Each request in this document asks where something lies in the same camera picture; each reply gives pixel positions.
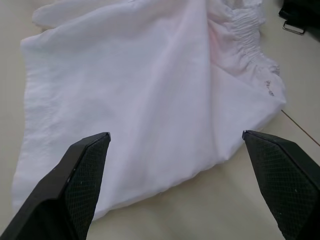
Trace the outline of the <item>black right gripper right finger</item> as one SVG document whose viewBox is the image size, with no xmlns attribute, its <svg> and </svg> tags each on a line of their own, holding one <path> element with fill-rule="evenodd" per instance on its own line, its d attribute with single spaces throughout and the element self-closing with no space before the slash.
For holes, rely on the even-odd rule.
<svg viewBox="0 0 320 240">
<path fill-rule="evenodd" d="M 242 139 L 285 240 L 320 240 L 320 166 L 293 141 L 252 130 Z"/>
</svg>

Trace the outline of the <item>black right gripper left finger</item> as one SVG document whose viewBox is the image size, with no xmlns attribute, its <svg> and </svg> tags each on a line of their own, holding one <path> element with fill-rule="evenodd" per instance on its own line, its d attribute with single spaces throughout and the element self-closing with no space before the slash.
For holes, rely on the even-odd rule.
<svg viewBox="0 0 320 240">
<path fill-rule="evenodd" d="M 35 186 L 0 240 L 86 240 L 98 202 L 111 136 L 72 144 Z"/>
</svg>

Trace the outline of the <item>white cloth garment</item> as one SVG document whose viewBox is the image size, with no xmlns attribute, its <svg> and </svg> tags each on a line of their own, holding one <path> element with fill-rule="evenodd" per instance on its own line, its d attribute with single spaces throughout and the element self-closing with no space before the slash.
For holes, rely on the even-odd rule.
<svg viewBox="0 0 320 240">
<path fill-rule="evenodd" d="M 263 0 L 55 0 L 20 43 L 25 128 L 17 212 L 78 140 L 109 132 L 94 218 L 229 160 L 285 105 L 261 51 Z"/>
</svg>

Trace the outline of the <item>red and black padded case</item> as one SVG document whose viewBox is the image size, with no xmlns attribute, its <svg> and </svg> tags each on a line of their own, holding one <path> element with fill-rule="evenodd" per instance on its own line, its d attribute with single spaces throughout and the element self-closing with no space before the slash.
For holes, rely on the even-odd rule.
<svg viewBox="0 0 320 240">
<path fill-rule="evenodd" d="M 282 28 L 304 35 L 308 28 L 320 31 L 320 0 L 282 0 L 278 15 L 283 18 Z"/>
</svg>

